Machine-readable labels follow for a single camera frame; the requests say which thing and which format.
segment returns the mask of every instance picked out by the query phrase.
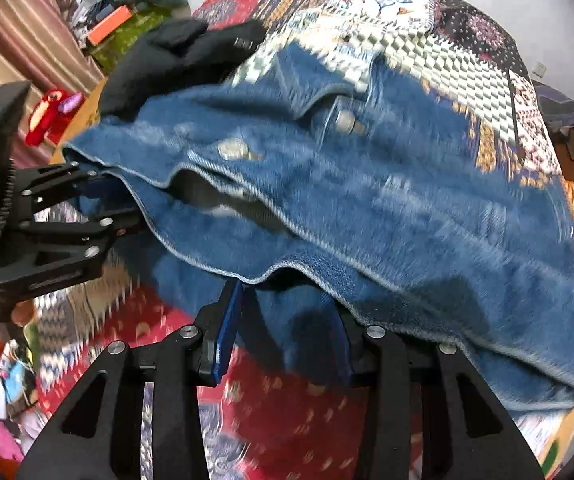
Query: striped curtain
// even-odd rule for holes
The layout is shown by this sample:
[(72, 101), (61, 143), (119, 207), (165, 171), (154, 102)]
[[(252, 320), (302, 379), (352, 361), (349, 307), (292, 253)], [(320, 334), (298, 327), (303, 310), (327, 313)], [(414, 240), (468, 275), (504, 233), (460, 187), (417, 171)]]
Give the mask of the striped curtain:
[(19, 168), (46, 164), (52, 148), (25, 145), (27, 117), (43, 93), (54, 87), (89, 94), (102, 78), (78, 49), (65, 20), (75, 0), (0, 0), (0, 85), (29, 80), (26, 113), (12, 147)]

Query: paisley fabric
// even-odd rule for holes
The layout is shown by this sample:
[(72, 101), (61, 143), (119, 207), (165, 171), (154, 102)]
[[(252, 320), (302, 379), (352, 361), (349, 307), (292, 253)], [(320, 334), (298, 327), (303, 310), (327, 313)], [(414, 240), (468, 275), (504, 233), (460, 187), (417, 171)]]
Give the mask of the paisley fabric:
[(524, 150), (524, 164), (533, 171), (560, 173), (560, 164), (538, 108), (536, 91), (529, 79), (510, 72), (515, 103), (518, 143)]
[(529, 78), (515, 40), (491, 17), (464, 0), (435, 0), (435, 28), (440, 37), (477, 54), (479, 59)]
[(224, 28), (244, 22), (260, 0), (207, 0), (194, 14), (209, 28)]

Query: orange box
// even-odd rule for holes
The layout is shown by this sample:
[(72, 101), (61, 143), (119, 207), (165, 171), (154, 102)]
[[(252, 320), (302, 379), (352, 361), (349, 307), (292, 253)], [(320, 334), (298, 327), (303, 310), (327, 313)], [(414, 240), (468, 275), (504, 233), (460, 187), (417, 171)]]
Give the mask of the orange box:
[(132, 16), (132, 12), (126, 7), (118, 7), (114, 12), (92, 28), (88, 33), (88, 40), (91, 44), (97, 45), (103, 41), (109, 34), (123, 25)]

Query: pile of clothes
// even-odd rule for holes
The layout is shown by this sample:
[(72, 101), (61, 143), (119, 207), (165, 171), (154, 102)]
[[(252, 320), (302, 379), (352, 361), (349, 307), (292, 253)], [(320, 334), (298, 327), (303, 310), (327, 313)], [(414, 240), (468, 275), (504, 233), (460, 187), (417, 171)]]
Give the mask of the pile of clothes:
[(130, 272), (190, 315), (239, 277), (238, 342), (318, 384), (350, 373), (340, 306), (458, 346), (509, 410), (572, 407), (562, 179), (377, 52), (362, 90), (297, 41), (254, 83), (214, 84), (263, 37), (254, 21), (164, 23), (109, 78), (101, 123), (65, 146), (109, 176), (84, 214), (142, 210), (149, 231), (116, 245)]
[(121, 6), (133, 7), (135, 12), (157, 6), (169, 9), (177, 17), (189, 13), (187, 0), (81, 0), (69, 24), (81, 50), (88, 47), (88, 35), (94, 27)]

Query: denim seam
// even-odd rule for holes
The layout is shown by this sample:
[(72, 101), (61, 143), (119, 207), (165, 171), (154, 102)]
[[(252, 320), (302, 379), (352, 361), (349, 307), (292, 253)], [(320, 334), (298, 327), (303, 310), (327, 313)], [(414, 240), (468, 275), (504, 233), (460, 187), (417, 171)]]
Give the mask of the denim seam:
[[(349, 97), (353, 95), (353, 89), (350, 90), (348, 82), (333, 82), (326, 84), (322, 88), (319, 88), (314, 94), (312, 94), (308, 86), (307, 87), (302, 86), (300, 85), (299, 82), (298, 88), (297, 89), (292, 88), (292, 90), (290, 91), (288, 89), (290, 86), (293, 85), (287, 84), (286, 80), (287, 76), (285, 75), (283, 67), (281, 66), (280, 62), (276, 62), (274, 64), (274, 67), (275, 67), (276, 79), (278, 79), (278, 85), (284, 92), (287, 93), (289, 103), (291, 104), (289, 108), (291, 109), (295, 119), (300, 119), (305, 113), (307, 113), (308, 110), (310, 110), (310, 108), (315, 103), (320, 101), (326, 95), (339, 94), (339, 95), (346, 95)], [(299, 90), (302, 94), (307, 96), (307, 100), (304, 102), (302, 102), (302, 100), (297, 102), (296, 99), (294, 98), (296, 90)]]
[[(87, 158), (90, 161), (97, 162), (98, 164), (100, 164), (104, 168), (107, 168), (106, 170), (102, 170), (102, 171), (105, 171), (106, 173), (109, 173), (112, 176), (116, 176), (117, 178), (119, 178), (119, 176), (117, 174), (110, 172), (110, 168), (118, 168), (119, 170), (125, 171), (125, 173), (127, 173), (131, 176), (136, 176), (136, 177), (140, 178), (141, 180), (144, 180), (148, 184), (151, 184), (152, 186), (157, 187), (158, 189), (167, 189), (171, 185), (172, 180), (174, 180), (174, 177), (182, 170), (192, 170), (192, 171), (195, 171), (196, 173), (200, 174), (201, 176), (204, 176), (207, 174), (207, 173), (205, 173), (205, 168), (202, 168), (200, 166), (197, 166), (195, 164), (191, 164), (188, 162), (179, 162), (169, 172), (169, 176), (167, 177), (166, 180), (156, 180), (150, 176), (139, 173), (136, 170), (131, 170), (130, 168), (126, 168), (124, 166), (121, 166), (120, 164), (113, 164), (110, 162), (106, 162), (103, 159), (98, 158), (97, 156), (88, 155), (85, 151), (83, 151), (80, 148), (73, 146), (69, 143), (67, 143), (65, 145), (65, 148), (70, 149), (74, 152), (77, 152), (78, 154), (84, 156), (85, 158)], [(187, 155), (190, 156), (192, 153), (193, 153), (193, 150), (188, 150)], [(121, 178), (120, 180), (122, 181), (123, 184), (125, 184), (126, 187), (129, 187), (124, 179)]]
[[(283, 267), (291, 267), (296, 270), (299, 270), (305, 276), (309, 277), (312, 281), (314, 281), (322, 290), (324, 290), (327, 294), (332, 296), (336, 301), (342, 304), (342, 306), (344, 306), (347, 310), (349, 310), (354, 319), (356, 319), (356, 321), (358, 321), (361, 325), (369, 326), (371, 324), (377, 324), (379, 326), (384, 326), (385, 328), (391, 330), (392, 332), (417, 337), (434, 343), (445, 343), (457, 346), (465, 354), (465, 356), (472, 364), (472, 366), (480, 373), (478, 367), (475, 365), (474, 360), (472, 359), (470, 352), (468, 351), (467, 346), (463, 345), (462, 342), (459, 341), (458, 339), (446, 335), (441, 336), (440, 333), (438, 332), (427, 332), (425, 330), (420, 330), (416, 327), (408, 327), (406, 325), (394, 325), (392, 323), (380, 322), (380, 321), (374, 322), (371, 319), (369, 319), (369, 317), (362, 316), (358, 311), (358, 309), (356, 309), (356, 307), (353, 306), (353, 304), (350, 301), (345, 299), (336, 289), (334, 289), (334, 287), (331, 286), (331, 284), (327, 282), (327, 280), (321, 278), (317, 273), (315, 273), (310, 266), (307, 266), (302, 262), (293, 262), (285, 260), (283, 260), (283, 264), (284, 265), (275, 265), (270, 267), (265, 274), (266, 275), (271, 274), (275, 270), (278, 270)], [(265, 276), (263, 276), (262, 279), (260, 279), (259, 281), (254, 280), (253, 282), (250, 283), (258, 283), (264, 279)], [(498, 397), (502, 399), (502, 404), (508, 410), (517, 410), (517, 411), (553, 410), (553, 409), (565, 410), (574, 407), (574, 401), (534, 402), (530, 404), (527, 402), (518, 402), (512, 399), (512, 397), (509, 394), (507, 394), (503, 390), (500, 390), (499, 388), (496, 388), (496, 392), (500, 394)]]
[(491, 208), (492, 204), (487, 203), (484, 209), (481, 211), (480, 217), (478, 219), (478, 234), (481, 238), (486, 238), (489, 232), (489, 221), (491, 218)]
[[(381, 100), (382, 97), (382, 81), (380, 77), (374, 77), (374, 65), (377, 61), (379, 61), (379, 59), (381, 58), (382, 54), (381, 53), (377, 53), (375, 56), (372, 56), (371, 59), (369, 60), (369, 68), (368, 68), (368, 72), (369, 72), (369, 82), (368, 82), (368, 88), (367, 88), (367, 98), (366, 98), (366, 103), (368, 104), (373, 104), (378, 105), (378, 103)], [(375, 88), (375, 84), (374, 82), (377, 81), (378, 84), (378, 88)]]
[(502, 223), (498, 226), (498, 240), (496, 245), (500, 247), (505, 247), (505, 235), (507, 232), (507, 208), (498, 205), (500, 207), (500, 211), (502, 213)]
[(574, 237), (574, 220), (571, 211), (569, 210), (569, 206), (567, 205), (567, 198), (565, 193), (563, 192), (563, 204), (558, 204), (554, 200), (554, 197), (551, 194), (551, 190), (548, 187), (545, 187), (545, 191), (547, 192), (547, 197), (552, 205), (552, 209), (556, 214), (556, 221), (558, 222), (558, 233), (560, 237), (560, 241), (569, 240)]
[(323, 130), (322, 130), (322, 132), (320, 132), (320, 139), (318, 139), (318, 141), (316, 143), (316, 151), (317, 152), (319, 152), (323, 147), (323, 142), (325, 141), (325, 137), (327, 136), (327, 129), (329, 128), (329, 123), (331, 122), (331, 117), (334, 114), (334, 112), (337, 110), (336, 103), (337, 103), (337, 97), (334, 100), (334, 104), (331, 107), (331, 110), (327, 114), (327, 118), (325, 119), (325, 124), (323, 125)]
[[(103, 164), (104, 166), (107, 167), (106, 163), (104, 163), (100, 159), (98, 159), (96, 157), (91, 157), (91, 156), (87, 155), (86, 153), (84, 153), (83, 151), (76, 149), (74, 146), (72, 146), (70, 144), (68, 144), (67, 146), (69, 148), (75, 150), (76, 152), (80, 153), (81, 155), (86, 156), (90, 160), (97, 160), (101, 164)], [(339, 258), (341, 261), (345, 261), (346, 263), (350, 264), (350, 266), (352, 266), (354, 269), (359, 270), (360, 272), (363, 272), (366, 276), (370, 277), (374, 282), (378, 283), (380, 286), (383, 286), (384, 288), (386, 288), (388, 290), (399, 292), (400, 294), (403, 294), (404, 296), (406, 296), (410, 300), (413, 300), (415, 303), (419, 304), (420, 306), (435, 312), (435, 308), (430, 303), (427, 303), (424, 300), (420, 300), (419, 298), (416, 298), (413, 294), (404, 290), (404, 288), (402, 288), (401, 286), (396, 285), (395, 283), (390, 283), (388, 280), (386, 280), (385, 278), (380, 276), (378, 273), (369, 269), (369, 267), (367, 267), (362, 262), (356, 260), (355, 258), (352, 258), (351, 256), (343, 254), (343, 252), (340, 252), (335, 247), (332, 247), (330, 244), (328, 244), (324, 240), (320, 240), (318, 237), (316, 237), (315, 235), (310, 233), (307, 229), (304, 229), (301, 226), (295, 224), (289, 217), (287, 217), (286, 214), (283, 213), (283, 211), (280, 208), (277, 207), (277, 205), (270, 198), (268, 198), (264, 193), (262, 193), (256, 186), (254, 186), (253, 184), (249, 183), (246, 179), (244, 179), (244, 177), (242, 175), (230, 171), (229, 168), (227, 168), (227, 167), (218, 166), (218, 165), (210, 162), (209, 160), (206, 160), (206, 159), (200, 157), (199, 155), (197, 155), (194, 152), (190, 152), (190, 153), (188, 153), (188, 155), (189, 156), (193, 155), (195, 158), (198, 158), (199, 159), (198, 162), (201, 162), (202, 164), (204, 164), (204, 166), (206, 166), (207, 169), (214, 170), (214, 171), (220, 171), (222, 174), (224, 174), (225, 176), (228, 176), (229, 178), (231, 178), (232, 180), (234, 180), (235, 182), (237, 182), (241, 186), (246, 186), (250, 191), (254, 192), (254, 194), (256, 194), (256, 196), (259, 197), (259, 199), (261, 199), (265, 203), (265, 205), (276, 216), (278, 216), (278, 218), (281, 220), (281, 222), (283, 222), (283, 224), (286, 227), (288, 227), (292, 232), (297, 234), (299, 237), (303, 238), (304, 240), (308, 240), (308, 241), (316, 244), (317, 246), (328, 251), (330, 254), (334, 255), (336, 258)], [(156, 181), (154, 181), (153, 179), (147, 178), (147, 177), (145, 177), (145, 176), (143, 176), (143, 175), (141, 175), (135, 171), (129, 171), (126, 168), (123, 168), (122, 166), (120, 166), (118, 164), (115, 166), (117, 168), (119, 168), (120, 170), (126, 171), (126, 173), (133, 174), (134, 176), (138, 176), (139, 178), (142, 178), (146, 182), (155, 186), (154, 182), (156, 182)], [(176, 170), (176, 168), (174, 168), (174, 172), (172, 173), (172, 175), (176, 174), (177, 171), (179, 171), (180, 169), (185, 169), (185, 168), (191, 169), (192, 166), (193, 165), (191, 165), (191, 164), (180, 163), (176, 167), (177, 170)], [(149, 226), (150, 230), (155, 234), (155, 236), (158, 238), (158, 240), (160, 240), (160, 242), (163, 243), (165, 248), (167, 248), (167, 250), (170, 251), (171, 253), (175, 254), (178, 258), (180, 258), (183, 261), (189, 263), (190, 265), (193, 265), (193, 266), (198, 267), (200, 269), (208, 270), (209, 272), (216, 272), (216, 273), (222, 274), (224, 276), (233, 276), (233, 277), (236, 277), (236, 278), (238, 278), (238, 279), (240, 279), (246, 283), (259, 283), (259, 282), (262, 282), (264, 279), (266, 279), (269, 276), (269, 274), (268, 274), (269, 270), (268, 270), (267, 272), (265, 272), (263, 274), (263, 278), (258, 278), (257, 280), (250, 280), (249, 278), (245, 278), (245, 277), (240, 276), (239, 274), (236, 274), (236, 273), (226, 272), (224, 270), (217, 270), (217, 269), (214, 269), (212, 267), (206, 266), (205, 264), (203, 264), (199, 261), (196, 261), (193, 258), (190, 258), (184, 254), (177, 252), (171, 246), (171, 244), (168, 243), (168, 241), (165, 240), (165, 238), (163, 238), (160, 235), (160, 233), (157, 232), (153, 223), (151, 222), (151, 219), (149, 218), (149, 216), (146, 213), (146, 208), (144, 207), (143, 203), (132, 192), (130, 186), (125, 181), (125, 179), (121, 175), (113, 173), (110, 170), (106, 170), (106, 173), (112, 174), (112, 176), (117, 177), (118, 179), (120, 179), (123, 182), (123, 184), (125, 184), (125, 187), (129, 190), (131, 195), (134, 197), (134, 200), (136, 200), (136, 202), (138, 203), (139, 208), (142, 210), (144, 217), (145, 217), (145, 221), (147, 222), (147, 225)], [(455, 225), (456, 230), (462, 231), (462, 228), (458, 224), (454, 223), (454, 225)], [(500, 251), (502, 253), (502, 256), (509, 256), (510, 258), (516, 258), (519, 261), (523, 260), (523, 258), (520, 258), (519, 256), (516, 256), (514, 254), (511, 254), (507, 250), (504, 250), (503, 248), (498, 248), (496, 246), (490, 246), (484, 240), (480, 240), (479, 238), (473, 237), (467, 232), (462, 234), (462, 236), (469, 238), (470, 240), (473, 240), (477, 244), (483, 245), (488, 250)], [(541, 262), (538, 262), (537, 260), (527, 260), (526, 263), (531, 264), (538, 269), (542, 269), (545, 272), (559, 275), (559, 273), (555, 272), (555, 270), (553, 270), (553, 269), (549, 270), (548, 266), (545, 266), (544, 264), (542, 264)], [(463, 329), (462, 327), (460, 327), (460, 328), (462, 330), (462, 333), (467, 335), (467, 338), (470, 338), (472, 341), (474, 340), (471, 337), (468, 330)], [(550, 377), (558, 378), (559, 380), (561, 380), (561, 381), (569, 384), (570, 386), (574, 387), (574, 376), (570, 375), (568, 372), (565, 372), (564, 370), (560, 370), (557, 366), (555, 366), (553, 364), (546, 363), (546, 362), (544, 363), (542, 359), (540, 359), (540, 360), (536, 359), (535, 357), (537, 356), (537, 354), (535, 352), (532, 355), (530, 352), (522, 352), (522, 351), (519, 351), (518, 349), (513, 349), (513, 348), (505, 347), (502, 345), (497, 345), (497, 344), (491, 343), (489, 341), (486, 341), (486, 339), (484, 339), (484, 338), (478, 338), (476, 336), (476, 339), (478, 341), (477, 342), (478, 346), (481, 346), (481, 347), (484, 347), (484, 348), (487, 348), (487, 349), (490, 349), (493, 351), (495, 350), (497, 352), (500, 352), (502, 354), (505, 354), (505, 355), (513, 357), (513, 358), (518, 358), (518, 359), (522, 360), (523, 362), (526, 362), (527, 364), (532, 365), (533, 367), (537, 368), (538, 370), (541, 370), (542, 372), (549, 375)]]

